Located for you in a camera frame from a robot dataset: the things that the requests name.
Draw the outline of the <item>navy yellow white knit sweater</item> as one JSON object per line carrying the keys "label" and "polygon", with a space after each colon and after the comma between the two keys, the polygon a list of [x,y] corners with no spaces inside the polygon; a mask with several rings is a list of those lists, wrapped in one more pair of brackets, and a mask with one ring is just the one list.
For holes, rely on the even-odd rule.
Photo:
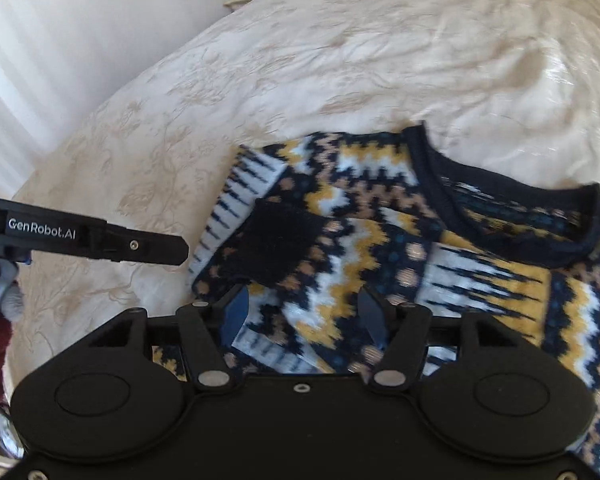
{"label": "navy yellow white knit sweater", "polygon": [[438,153],[424,126],[242,148],[189,265],[211,304],[245,283],[221,347],[237,375],[370,376],[385,350],[358,292],[457,318],[483,311],[595,398],[578,455],[600,474],[600,187],[532,188]]}

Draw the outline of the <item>cream embroidered bedspread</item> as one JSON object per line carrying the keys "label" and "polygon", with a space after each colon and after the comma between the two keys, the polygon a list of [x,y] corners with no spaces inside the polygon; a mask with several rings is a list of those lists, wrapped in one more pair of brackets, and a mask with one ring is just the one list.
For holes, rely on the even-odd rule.
{"label": "cream embroidered bedspread", "polygon": [[254,0],[102,104],[17,200],[196,246],[241,146],[419,122],[458,162],[600,184],[600,0]]}

